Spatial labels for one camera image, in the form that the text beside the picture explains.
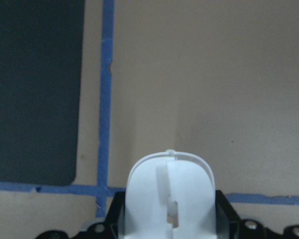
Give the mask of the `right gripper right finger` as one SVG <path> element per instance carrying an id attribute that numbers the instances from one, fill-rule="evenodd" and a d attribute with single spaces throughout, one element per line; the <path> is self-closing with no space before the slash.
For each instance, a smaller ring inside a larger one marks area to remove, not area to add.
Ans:
<path id="1" fill-rule="evenodd" d="M 216 190 L 216 235 L 218 239 L 237 239 L 240 217 L 222 191 Z"/>

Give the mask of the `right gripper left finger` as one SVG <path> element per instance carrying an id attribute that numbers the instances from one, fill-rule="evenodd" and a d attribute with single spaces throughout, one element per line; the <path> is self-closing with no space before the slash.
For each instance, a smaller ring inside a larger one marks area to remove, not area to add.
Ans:
<path id="1" fill-rule="evenodd" d="M 125 236 L 125 192 L 116 192 L 106 215 L 105 239 L 123 239 Z"/>

